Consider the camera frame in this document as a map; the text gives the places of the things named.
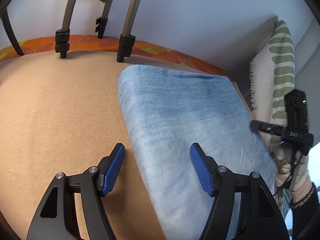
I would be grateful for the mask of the right hand in white glove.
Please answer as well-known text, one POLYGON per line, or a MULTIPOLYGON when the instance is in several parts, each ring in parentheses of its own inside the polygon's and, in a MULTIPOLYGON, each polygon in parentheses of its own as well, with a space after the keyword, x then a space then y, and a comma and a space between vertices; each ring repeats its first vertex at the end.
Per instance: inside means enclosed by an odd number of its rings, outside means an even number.
POLYGON ((274 149, 274 162, 278 168, 276 186, 288 183, 293 202, 297 203, 309 194, 313 184, 308 171, 309 157, 297 151, 291 164, 292 150, 289 144, 281 144, 274 149))

